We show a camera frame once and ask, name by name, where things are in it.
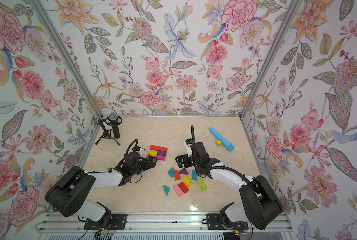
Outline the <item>teal triangle block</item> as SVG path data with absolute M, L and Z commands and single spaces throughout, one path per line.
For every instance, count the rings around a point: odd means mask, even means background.
M 167 172 L 171 178 L 175 177 L 174 168 L 170 168 Z
M 170 187 L 168 187 L 168 186 L 163 186 L 163 189 L 164 189 L 165 195 L 168 196 L 169 191 L 170 191 Z

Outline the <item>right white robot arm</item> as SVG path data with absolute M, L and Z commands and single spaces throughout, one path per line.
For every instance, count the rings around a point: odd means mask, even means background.
M 217 180 L 240 195 L 240 205 L 229 203 L 219 212 L 218 223 L 224 228 L 231 229 L 233 224 L 242 222 L 265 230 L 283 212 L 279 198 L 263 176 L 244 175 L 210 158 L 201 142 L 187 139 L 185 147 L 187 153 L 175 159 L 179 167 L 194 167 L 200 177 Z

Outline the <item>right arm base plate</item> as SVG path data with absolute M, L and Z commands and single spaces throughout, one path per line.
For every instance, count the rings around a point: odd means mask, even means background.
M 206 225 L 208 230 L 230 230 L 230 231 L 245 231 L 249 229 L 247 222 L 233 223 L 226 216 L 218 214 L 206 214 L 206 218 L 202 219 L 202 224 Z

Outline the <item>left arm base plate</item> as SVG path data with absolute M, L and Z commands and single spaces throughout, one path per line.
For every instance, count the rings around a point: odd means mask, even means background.
M 127 217 L 128 217 L 127 214 L 111 214 L 110 216 L 104 215 L 103 218 L 98 222 L 94 222 L 90 219 L 87 219 L 83 229 L 88 231 L 124 230 Z

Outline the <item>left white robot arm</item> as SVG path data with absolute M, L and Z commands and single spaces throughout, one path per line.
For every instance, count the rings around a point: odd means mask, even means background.
M 80 167 L 71 168 L 46 193 L 45 200 L 64 217 L 79 216 L 97 225 L 107 227 L 112 222 L 111 211 L 104 205 L 87 199 L 92 189 L 122 187 L 156 166 L 157 158 L 141 152 L 125 154 L 116 168 L 87 172 Z

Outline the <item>purple rectangular block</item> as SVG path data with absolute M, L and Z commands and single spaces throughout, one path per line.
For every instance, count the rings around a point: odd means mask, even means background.
M 167 152 L 165 151 L 157 151 L 158 156 L 166 156 Z

